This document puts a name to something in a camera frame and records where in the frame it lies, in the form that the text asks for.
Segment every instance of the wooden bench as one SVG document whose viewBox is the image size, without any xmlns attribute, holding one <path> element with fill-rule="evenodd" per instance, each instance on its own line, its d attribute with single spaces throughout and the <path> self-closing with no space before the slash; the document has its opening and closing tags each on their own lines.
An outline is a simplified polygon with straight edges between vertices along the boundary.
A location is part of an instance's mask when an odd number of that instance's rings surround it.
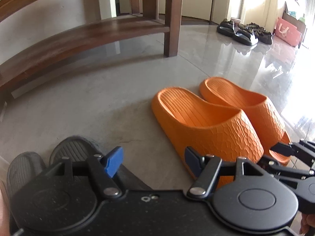
<svg viewBox="0 0 315 236">
<path fill-rule="evenodd" d="M 0 22 L 37 0 L 0 0 Z M 139 13 L 139 0 L 132 0 Z M 158 0 L 143 0 L 143 15 L 127 15 L 82 25 L 56 34 L 21 51 L 0 65 L 0 93 L 6 101 L 11 92 L 39 75 L 54 69 L 53 64 L 82 51 L 107 43 L 164 33 L 164 55 L 176 56 L 181 25 L 182 0 L 166 0 L 165 22 L 158 18 Z"/>
</svg>

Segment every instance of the black sandal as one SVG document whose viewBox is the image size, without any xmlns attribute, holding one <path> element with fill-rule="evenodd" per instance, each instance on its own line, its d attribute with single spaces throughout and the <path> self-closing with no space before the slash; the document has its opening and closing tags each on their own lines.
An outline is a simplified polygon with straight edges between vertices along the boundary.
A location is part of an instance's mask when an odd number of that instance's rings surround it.
<svg viewBox="0 0 315 236">
<path fill-rule="evenodd" d="M 51 153 L 49 165 L 52 165 L 62 157 L 69 157 L 72 162 L 85 161 L 87 157 L 94 154 L 106 154 L 99 143 L 85 136 L 70 136 L 61 141 Z M 151 190 L 143 181 L 137 178 L 124 165 L 120 165 L 116 175 L 123 185 L 130 190 Z M 86 181 L 89 179 L 84 176 L 75 176 L 75 181 Z"/>
<path fill-rule="evenodd" d="M 268 45 L 272 45 L 273 34 L 271 32 L 268 32 L 265 29 L 257 29 L 257 30 L 254 30 L 254 34 L 260 42 L 263 42 Z"/>
<path fill-rule="evenodd" d="M 254 31 L 248 28 L 239 29 L 233 36 L 233 39 L 248 46 L 253 46 L 258 43 Z"/>
<path fill-rule="evenodd" d="M 26 152 L 19 154 L 13 159 L 7 170 L 7 195 L 9 201 L 29 181 L 38 176 L 44 169 L 45 163 L 39 154 Z M 10 212 L 9 218 L 10 235 L 18 231 L 18 226 Z"/>
<path fill-rule="evenodd" d="M 221 24 L 217 26 L 217 32 L 232 37 L 234 35 L 234 21 L 224 19 Z"/>
</svg>

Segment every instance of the metal screw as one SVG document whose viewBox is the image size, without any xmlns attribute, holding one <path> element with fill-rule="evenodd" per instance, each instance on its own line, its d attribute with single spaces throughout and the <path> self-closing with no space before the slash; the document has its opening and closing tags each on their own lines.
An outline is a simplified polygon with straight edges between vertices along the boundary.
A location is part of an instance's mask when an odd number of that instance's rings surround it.
<svg viewBox="0 0 315 236">
<path fill-rule="evenodd" d="M 119 190 L 117 188 L 114 187 L 108 187 L 105 188 L 105 190 L 103 191 L 107 196 L 115 196 L 119 194 Z"/>
<path fill-rule="evenodd" d="M 152 195 L 151 199 L 158 199 L 158 195 Z"/>
<path fill-rule="evenodd" d="M 143 196 L 143 197 L 141 197 L 141 200 L 144 202 L 149 202 L 151 200 L 151 198 L 148 196 Z"/>
<path fill-rule="evenodd" d="M 201 188 L 201 187 L 193 187 L 193 188 L 190 188 L 189 189 L 189 192 L 192 194 L 192 195 L 203 195 L 206 193 L 206 190 Z"/>
</svg>

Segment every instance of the human hand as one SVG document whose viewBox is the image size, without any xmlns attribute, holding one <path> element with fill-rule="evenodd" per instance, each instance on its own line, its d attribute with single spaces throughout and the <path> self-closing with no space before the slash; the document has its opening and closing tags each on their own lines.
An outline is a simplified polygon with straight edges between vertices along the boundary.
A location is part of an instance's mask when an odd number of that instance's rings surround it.
<svg viewBox="0 0 315 236">
<path fill-rule="evenodd" d="M 300 234 L 307 233 L 310 227 L 315 227 L 315 214 L 302 214 Z"/>
</svg>

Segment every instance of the orange slide sandal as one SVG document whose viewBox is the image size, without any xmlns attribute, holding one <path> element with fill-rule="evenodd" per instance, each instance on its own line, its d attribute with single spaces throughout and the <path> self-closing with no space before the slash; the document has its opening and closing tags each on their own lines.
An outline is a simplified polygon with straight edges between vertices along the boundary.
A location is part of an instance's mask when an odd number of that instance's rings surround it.
<svg viewBox="0 0 315 236">
<path fill-rule="evenodd" d="M 290 138 L 282 118 L 268 97 L 245 90 L 221 77 L 204 80 L 199 90 L 204 99 L 212 104 L 242 109 L 259 137 L 264 154 L 275 158 L 284 166 L 289 163 L 290 157 L 270 150 L 279 141 L 288 144 Z"/>
<path fill-rule="evenodd" d="M 184 163 L 187 146 L 226 161 L 245 156 L 257 162 L 263 155 L 258 136 L 241 109 L 210 104 L 189 90 L 170 87 L 155 95 L 152 110 Z"/>
</svg>

